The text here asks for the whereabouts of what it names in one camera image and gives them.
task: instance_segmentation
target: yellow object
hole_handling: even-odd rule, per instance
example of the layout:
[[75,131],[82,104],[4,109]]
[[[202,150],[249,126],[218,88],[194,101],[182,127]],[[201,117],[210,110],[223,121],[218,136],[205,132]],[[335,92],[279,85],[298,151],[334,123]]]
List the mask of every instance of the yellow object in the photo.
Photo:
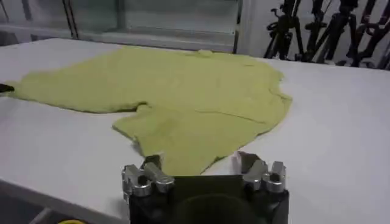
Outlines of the yellow object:
[[59,222],[58,224],[85,224],[85,222],[81,222],[78,220],[65,220],[65,221]]
[[8,84],[12,97],[78,111],[138,108],[114,128],[145,156],[162,152],[167,174],[197,175],[283,119],[291,98],[280,92],[281,78],[243,55],[124,47]]

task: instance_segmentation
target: camera tripod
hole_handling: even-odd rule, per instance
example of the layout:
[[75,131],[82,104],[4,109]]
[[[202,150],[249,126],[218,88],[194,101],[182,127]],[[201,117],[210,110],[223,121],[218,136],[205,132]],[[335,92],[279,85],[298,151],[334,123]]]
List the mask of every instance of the camera tripod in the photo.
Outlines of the camera tripod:
[[300,33],[300,24],[297,17],[297,11],[300,0],[285,0],[280,6],[283,15],[278,16],[276,9],[272,9],[278,21],[267,26],[267,30],[271,31],[271,41],[268,44],[267,51],[264,58],[275,58],[277,55],[281,60],[287,60],[288,51],[291,45],[292,32],[289,30],[294,28],[296,30],[299,54],[303,55],[303,44]]
[[350,40],[351,40],[351,57],[356,58],[358,49],[356,45],[356,16],[352,14],[352,11],[358,7],[358,0],[341,0],[339,12],[333,14],[329,25],[325,29],[324,33],[320,37],[316,44],[314,54],[325,42],[316,63],[325,63],[326,60],[332,60],[335,55],[335,51],[339,42],[339,39],[344,32],[345,26],[348,24],[350,28]]
[[[365,58],[372,57],[372,54],[374,53],[375,48],[377,47],[377,44],[383,39],[383,37],[390,31],[390,2],[388,1],[385,9],[383,10],[383,13],[381,15],[381,18],[379,22],[377,23],[371,23],[370,22],[370,15],[372,12],[372,9],[375,6],[377,0],[368,0],[366,7],[364,8],[364,13],[361,17],[360,26],[356,30],[356,48],[360,45],[361,39],[363,35],[366,33],[371,36],[366,48],[358,52],[354,52],[353,46],[351,45],[349,48],[349,51],[347,53],[347,57],[352,58],[353,62],[351,63],[351,67],[359,67],[360,63]],[[375,65],[372,62],[364,61],[364,64],[368,68],[374,68]],[[340,61],[338,65],[344,65],[346,64],[346,61]]]
[[307,42],[306,52],[302,55],[301,61],[311,62],[316,54],[316,43],[321,29],[326,28],[327,24],[323,22],[324,15],[329,9],[333,0],[330,0],[326,6],[325,11],[321,10],[324,0],[313,0],[313,8],[311,14],[314,16],[314,21],[306,24],[305,29],[310,31],[309,40]]

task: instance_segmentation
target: white table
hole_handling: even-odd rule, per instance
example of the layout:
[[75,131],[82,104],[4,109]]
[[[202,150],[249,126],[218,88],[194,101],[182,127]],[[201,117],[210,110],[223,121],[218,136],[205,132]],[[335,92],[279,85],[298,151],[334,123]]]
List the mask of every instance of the white table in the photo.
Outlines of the white table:
[[[118,45],[51,39],[0,48],[0,82]],[[285,73],[286,119],[242,150],[284,161],[291,223],[388,223],[390,73],[264,60]],[[111,129],[128,113],[88,114],[0,98],[0,190],[94,223],[127,223],[120,172],[140,165]],[[205,174],[232,173],[232,156]]]

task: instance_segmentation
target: floor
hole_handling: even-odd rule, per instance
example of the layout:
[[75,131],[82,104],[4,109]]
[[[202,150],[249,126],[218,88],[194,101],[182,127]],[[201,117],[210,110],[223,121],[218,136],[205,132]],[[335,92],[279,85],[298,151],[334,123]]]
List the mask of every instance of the floor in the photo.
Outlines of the floor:
[[67,215],[51,212],[44,220],[31,222],[44,208],[0,193],[1,224],[57,224],[73,219]]

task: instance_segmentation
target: silver metal bracket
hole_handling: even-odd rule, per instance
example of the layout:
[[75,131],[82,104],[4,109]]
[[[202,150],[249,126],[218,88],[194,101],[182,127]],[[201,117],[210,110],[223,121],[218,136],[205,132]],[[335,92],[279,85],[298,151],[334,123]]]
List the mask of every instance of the silver metal bracket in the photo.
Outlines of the silver metal bracket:
[[286,189],[286,167],[283,162],[274,162],[271,171],[263,175],[263,181],[269,192],[283,192]]
[[134,165],[127,165],[122,170],[123,197],[127,201],[130,195],[145,197],[152,193],[152,182],[144,172]]
[[261,179],[268,172],[268,165],[261,159],[255,161],[249,172],[243,175],[245,185],[248,185],[253,191],[259,191],[261,188]]
[[175,179],[163,173],[154,163],[146,163],[144,173],[156,184],[161,193],[167,193],[175,184]]

